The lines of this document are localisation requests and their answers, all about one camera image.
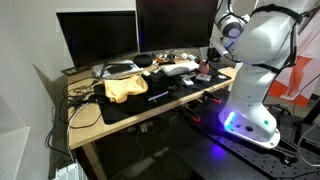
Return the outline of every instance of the yellow cloth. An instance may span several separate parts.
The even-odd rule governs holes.
[[[140,75],[122,80],[105,80],[106,96],[111,102],[123,103],[128,95],[142,94],[148,90],[148,84]]]

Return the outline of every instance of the electronic device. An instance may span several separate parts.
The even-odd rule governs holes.
[[[75,73],[138,51],[135,11],[58,12]]]
[[[139,51],[209,45],[218,0],[136,0]]]
[[[148,67],[151,66],[153,60],[148,54],[139,54],[134,57],[133,62],[139,67]]]
[[[192,72],[199,68],[199,64],[194,61],[178,63],[178,64],[167,64],[160,66],[161,70],[167,76],[175,76],[188,72]]]

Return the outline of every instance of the white wall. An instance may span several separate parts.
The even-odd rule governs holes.
[[[60,71],[73,66],[55,13],[70,8],[135,9],[135,1],[0,1],[0,135],[30,127],[16,179],[48,179],[52,162],[44,141],[66,82]]]

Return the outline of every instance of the desk leg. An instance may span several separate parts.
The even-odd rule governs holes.
[[[104,173],[104,170],[101,166],[101,163],[99,161],[98,155],[94,147],[94,142],[82,146],[97,178],[99,180],[107,180],[107,176]]]

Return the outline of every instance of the red and white poster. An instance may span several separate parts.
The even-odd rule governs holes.
[[[320,11],[309,21],[298,38],[296,65],[285,68],[269,89],[269,95],[306,106],[320,74]]]

